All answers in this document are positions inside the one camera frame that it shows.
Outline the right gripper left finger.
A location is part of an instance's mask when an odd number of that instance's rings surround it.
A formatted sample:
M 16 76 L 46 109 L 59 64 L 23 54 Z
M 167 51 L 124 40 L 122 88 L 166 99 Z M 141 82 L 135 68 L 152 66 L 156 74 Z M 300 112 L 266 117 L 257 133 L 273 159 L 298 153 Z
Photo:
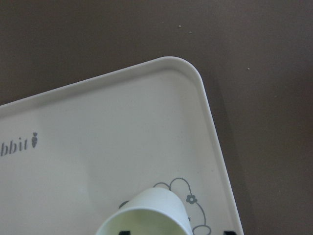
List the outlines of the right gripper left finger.
M 130 235 L 130 231 L 120 231 L 119 235 Z

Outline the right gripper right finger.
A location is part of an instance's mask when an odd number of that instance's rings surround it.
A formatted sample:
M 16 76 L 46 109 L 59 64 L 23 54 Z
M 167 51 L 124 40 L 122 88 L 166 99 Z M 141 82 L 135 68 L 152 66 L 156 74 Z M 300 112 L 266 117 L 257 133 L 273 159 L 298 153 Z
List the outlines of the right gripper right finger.
M 235 235 L 234 231 L 224 231 L 224 235 Z

